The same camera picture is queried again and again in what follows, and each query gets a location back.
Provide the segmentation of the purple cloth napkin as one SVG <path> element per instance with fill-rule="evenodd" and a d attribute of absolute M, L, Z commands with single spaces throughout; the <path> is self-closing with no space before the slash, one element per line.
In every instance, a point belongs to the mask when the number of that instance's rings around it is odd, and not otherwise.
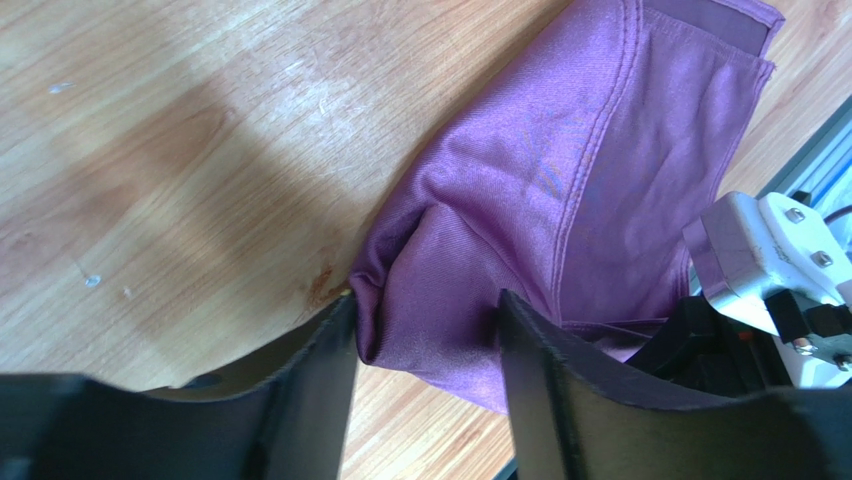
<path fill-rule="evenodd" d="M 774 66 L 759 1 L 574 1 L 428 142 L 349 276 L 357 349 L 507 410 L 502 291 L 625 361 L 689 286 L 683 229 L 713 203 Z"/>

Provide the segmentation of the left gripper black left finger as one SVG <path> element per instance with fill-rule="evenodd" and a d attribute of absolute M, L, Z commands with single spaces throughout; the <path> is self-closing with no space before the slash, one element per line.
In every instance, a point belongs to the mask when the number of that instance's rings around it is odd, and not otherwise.
<path fill-rule="evenodd" d="M 335 479 L 352 403 L 355 299 L 179 388 L 3 375 L 5 479 Z"/>

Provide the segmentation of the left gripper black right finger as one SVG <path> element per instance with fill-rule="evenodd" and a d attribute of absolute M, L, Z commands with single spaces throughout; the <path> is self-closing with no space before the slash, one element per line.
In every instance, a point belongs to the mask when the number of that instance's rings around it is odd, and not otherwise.
<path fill-rule="evenodd" d="M 498 310 L 518 479 L 847 479 L 851 392 L 689 389 L 560 330 L 522 298 Z"/>

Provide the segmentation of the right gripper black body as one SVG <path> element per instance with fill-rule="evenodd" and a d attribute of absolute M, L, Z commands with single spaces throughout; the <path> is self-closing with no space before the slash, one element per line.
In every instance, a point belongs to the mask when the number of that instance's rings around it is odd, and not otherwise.
<path fill-rule="evenodd" d="M 673 384 L 730 398 L 792 385 L 770 334 L 718 313 L 701 296 L 680 299 L 627 364 Z"/>

